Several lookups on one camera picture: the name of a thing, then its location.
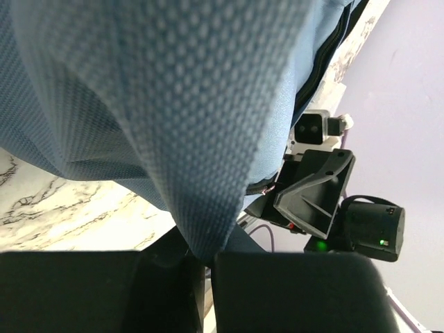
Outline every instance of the cable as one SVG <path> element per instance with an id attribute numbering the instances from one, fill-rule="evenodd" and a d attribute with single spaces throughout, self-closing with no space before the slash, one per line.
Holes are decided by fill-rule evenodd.
<path id="1" fill-rule="evenodd" d="M 248 233 L 248 236 L 251 236 L 252 233 L 258 231 L 260 228 L 266 228 L 268 230 L 268 232 L 270 233 L 271 252 L 275 252 L 275 237 L 273 235 L 272 229 L 267 224 L 261 224 L 261 225 L 257 226 L 256 228 L 254 228 L 253 230 L 251 230 Z"/>

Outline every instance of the textured fabric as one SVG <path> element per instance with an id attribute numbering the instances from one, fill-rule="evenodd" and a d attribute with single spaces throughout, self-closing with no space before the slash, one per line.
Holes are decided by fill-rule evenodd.
<path id="1" fill-rule="evenodd" d="M 207 260 L 246 185 L 279 167 L 311 70 L 294 62 L 302 32 L 333 2 L 0 1 L 0 146 L 57 176 L 116 180 Z"/>

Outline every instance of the green led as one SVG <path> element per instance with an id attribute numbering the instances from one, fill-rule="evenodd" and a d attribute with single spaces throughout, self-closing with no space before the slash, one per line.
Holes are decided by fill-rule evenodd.
<path id="1" fill-rule="evenodd" d="M 324 241 L 318 241 L 316 243 L 316 247 L 319 252 L 326 252 L 327 251 L 327 244 Z"/>

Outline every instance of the white marble surface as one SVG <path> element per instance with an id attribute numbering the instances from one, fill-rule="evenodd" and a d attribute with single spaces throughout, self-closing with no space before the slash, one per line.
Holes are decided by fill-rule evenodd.
<path id="1" fill-rule="evenodd" d="M 58 178 L 0 149 L 0 251 L 141 249 L 173 226 L 114 182 Z"/>

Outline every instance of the zipper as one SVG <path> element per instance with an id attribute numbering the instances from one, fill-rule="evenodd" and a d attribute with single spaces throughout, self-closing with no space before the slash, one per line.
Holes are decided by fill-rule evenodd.
<path id="1" fill-rule="evenodd" d="M 321 82 L 321 79 L 330 63 L 330 60 L 332 59 L 334 52 L 342 43 L 345 34 L 348 31 L 348 21 L 350 18 L 352 5 L 353 3 L 344 8 L 336 28 L 316 52 L 313 70 L 311 71 L 308 80 L 296 94 L 292 125 L 295 123 L 294 118 L 299 115 L 301 109 L 309 102 L 316 89 L 318 89 L 319 83 Z"/>

